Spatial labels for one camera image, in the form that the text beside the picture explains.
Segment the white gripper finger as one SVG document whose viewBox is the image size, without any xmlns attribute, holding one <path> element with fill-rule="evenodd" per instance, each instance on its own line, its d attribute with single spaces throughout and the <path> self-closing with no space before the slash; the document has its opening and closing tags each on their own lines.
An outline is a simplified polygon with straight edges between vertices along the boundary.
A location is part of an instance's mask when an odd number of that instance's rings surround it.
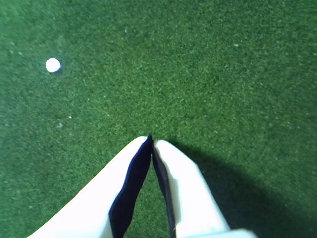
<svg viewBox="0 0 317 238">
<path fill-rule="evenodd" d="M 126 145 L 32 238 L 121 238 L 131 224 L 152 154 L 152 137 Z"/>
<path fill-rule="evenodd" d="M 165 140 L 153 142 L 153 163 L 165 195 L 173 238 L 202 238 L 230 231 L 198 165 Z"/>
</svg>

